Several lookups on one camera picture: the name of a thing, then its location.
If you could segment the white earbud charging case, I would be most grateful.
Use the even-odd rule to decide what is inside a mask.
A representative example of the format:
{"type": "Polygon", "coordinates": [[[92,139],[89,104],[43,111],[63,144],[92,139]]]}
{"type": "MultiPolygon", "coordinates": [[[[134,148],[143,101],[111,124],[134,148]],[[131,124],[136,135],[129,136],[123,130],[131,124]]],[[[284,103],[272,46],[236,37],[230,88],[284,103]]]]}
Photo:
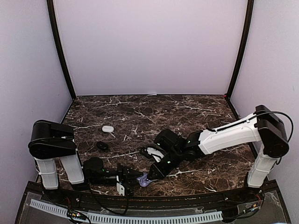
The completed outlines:
{"type": "Polygon", "coordinates": [[[112,133],[114,131],[114,127],[113,126],[103,126],[102,131],[105,133],[112,133]]]}

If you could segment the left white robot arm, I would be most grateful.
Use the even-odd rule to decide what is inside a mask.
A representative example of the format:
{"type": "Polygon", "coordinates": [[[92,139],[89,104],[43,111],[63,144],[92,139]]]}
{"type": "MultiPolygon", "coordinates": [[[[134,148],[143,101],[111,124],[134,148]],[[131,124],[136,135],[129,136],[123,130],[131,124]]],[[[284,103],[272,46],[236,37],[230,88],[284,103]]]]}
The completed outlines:
{"type": "Polygon", "coordinates": [[[104,168],[103,160],[92,157],[81,162],[74,141],[71,126],[46,120],[33,124],[29,152],[38,166],[47,195],[55,203],[63,203],[66,193],[59,188],[59,178],[55,159],[59,159],[72,188],[76,191],[88,190],[91,185],[115,185],[121,196],[133,195],[137,184],[144,187],[147,175],[121,164],[116,170],[104,168]]]}

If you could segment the right black frame post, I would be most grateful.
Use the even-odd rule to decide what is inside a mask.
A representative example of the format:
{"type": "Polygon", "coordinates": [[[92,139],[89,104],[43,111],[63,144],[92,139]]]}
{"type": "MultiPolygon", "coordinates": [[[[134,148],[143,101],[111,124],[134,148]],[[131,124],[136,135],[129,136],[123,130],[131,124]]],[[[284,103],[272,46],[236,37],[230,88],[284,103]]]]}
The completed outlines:
{"type": "Polygon", "coordinates": [[[228,86],[228,90],[226,93],[226,98],[228,98],[228,99],[230,99],[233,95],[233,91],[234,91],[234,88],[235,88],[235,85],[236,85],[236,82],[238,79],[238,75],[239,75],[239,72],[241,69],[241,64],[242,64],[243,56],[245,53],[248,36],[249,36],[253,8],[254,8],[254,0],[248,0],[246,13],[245,13],[245,19],[244,19],[244,25],[243,25],[243,29],[242,29],[240,46],[239,46],[235,66],[233,69],[232,77],[231,77],[231,80],[230,80],[230,83],[228,86]]]}

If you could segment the purple round charging case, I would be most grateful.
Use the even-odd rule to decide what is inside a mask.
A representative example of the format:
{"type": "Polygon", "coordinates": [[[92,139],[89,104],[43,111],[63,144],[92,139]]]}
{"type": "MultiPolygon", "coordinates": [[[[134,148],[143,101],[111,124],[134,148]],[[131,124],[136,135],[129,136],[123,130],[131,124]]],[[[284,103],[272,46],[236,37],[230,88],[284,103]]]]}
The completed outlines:
{"type": "Polygon", "coordinates": [[[141,187],[147,187],[148,185],[150,185],[152,183],[152,180],[148,179],[147,173],[143,173],[143,175],[140,177],[137,177],[136,180],[141,187]]]}

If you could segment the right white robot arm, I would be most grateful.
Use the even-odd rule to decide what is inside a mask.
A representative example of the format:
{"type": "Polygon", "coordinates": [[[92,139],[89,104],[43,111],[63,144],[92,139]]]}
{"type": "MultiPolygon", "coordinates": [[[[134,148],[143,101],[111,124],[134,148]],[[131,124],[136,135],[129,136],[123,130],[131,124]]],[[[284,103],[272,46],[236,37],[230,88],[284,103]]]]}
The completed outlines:
{"type": "Polygon", "coordinates": [[[155,179],[164,179],[183,161],[194,161],[244,143],[260,142],[261,149],[248,173],[247,185],[238,193],[238,198],[247,203],[256,196],[256,188],[262,186],[278,160],[289,151],[292,134],[286,133],[285,125],[278,115],[288,117],[283,112],[270,111],[266,106],[259,105],[254,113],[243,119],[193,132],[187,138],[164,129],[154,139],[154,143],[166,155],[151,165],[149,173],[140,179],[139,184],[146,187],[155,179]]]}

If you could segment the left black frame post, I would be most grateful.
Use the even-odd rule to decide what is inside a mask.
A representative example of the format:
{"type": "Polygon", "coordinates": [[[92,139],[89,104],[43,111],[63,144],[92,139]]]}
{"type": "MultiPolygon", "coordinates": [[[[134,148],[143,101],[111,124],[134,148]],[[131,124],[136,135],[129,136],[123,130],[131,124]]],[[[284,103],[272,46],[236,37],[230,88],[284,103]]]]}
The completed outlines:
{"type": "Polygon", "coordinates": [[[64,56],[64,51],[63,51],[63,46],[60,40],[60,35],[59,35],[59,30],[58,30],[58,24],[57,24],[57,19],[56,19],[56,13],[54,9],[54,1],[53,0],[46,0],[47,2],[47,8],[48,8],[48,14],[49,14],[49,19],[50,19],[50,25],[51,25],[51,30],[52,30],[52,35],[54,38],[54,43],[56,46],[56,51],[58,55],[58,59],[60,62],[60,66],[63,72],[63,76],[69,91],[69,94],[72,98],[72,100],[76,99],[76,93],[71,81],[71,76],[67,68],[67,63],[66,59],[64,56]]]}

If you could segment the black earbud charging case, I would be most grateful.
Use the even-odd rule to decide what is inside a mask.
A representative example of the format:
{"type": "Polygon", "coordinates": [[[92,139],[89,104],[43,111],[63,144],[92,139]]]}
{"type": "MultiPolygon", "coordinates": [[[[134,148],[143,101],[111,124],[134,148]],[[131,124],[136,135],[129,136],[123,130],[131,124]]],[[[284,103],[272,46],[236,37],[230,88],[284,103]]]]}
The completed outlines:
{"type": "Polygon", "coordinates": [[[105,142],[102,142],[102,141],[98,141],[98,142],[96,143],[96,147],[97,147],[99,150],[104,150],[104,151],[106,151],[106,150],[109,149],[108,144],[105,143],[105,142]]]}

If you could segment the black frame post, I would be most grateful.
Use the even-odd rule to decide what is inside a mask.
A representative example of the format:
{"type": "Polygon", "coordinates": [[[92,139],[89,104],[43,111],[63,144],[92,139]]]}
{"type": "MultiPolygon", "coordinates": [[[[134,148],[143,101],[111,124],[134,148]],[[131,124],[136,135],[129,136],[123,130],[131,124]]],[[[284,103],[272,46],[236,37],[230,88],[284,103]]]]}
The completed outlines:
{"type": "Polygon", "coordinates": [[[56,46],[56,51],[58,55],[58,59],[60,62],[60,66],[63,72],[63,76],[69,91],[69,94],[72,98],[72,100],[76,99],[76,93],[71,81],[71,76],[67,68],[67,63],[66,59],[64,56],[64,51],[63,51],[63,46],[60,40],[60,35],[59,35],[59,30],[58,30],[58,24],[57,24],[57,19],[56,19],[56,13],[54,9],[54,1],[53,0],[46,0],[47,2],[47,8],[48,8],[48,14],[49,14],[49,19],[50,19],[50,25],[51,25],[51,30],[52,30],[52,35],[54,38],[54,43],[56,46]]]}
{"type": "Polygon", "coordinates": [[[236,85],[236,82],[238,79],[238,75],[239,75],[239,72],[241,69],[241,64],[242,64],[243,56],[245,53],[248,36],[249,36],[253,8],[254,8],[254,0],[248,0],[246,13],[245,13],[245,19],[244,19],[244,25],[243,25],[243,29],[242,29],[240,46],[239,46],[235,66],[233,69],[232,77],[231,77],[231,80],[230,80],[230,83],[228,86],[228,90],[226,93],[226,98],[228,98],[228,99],[230,99],[233,95],[233,91],[234,91],[234,88],[235,88],[235,85],[236,85]]]}

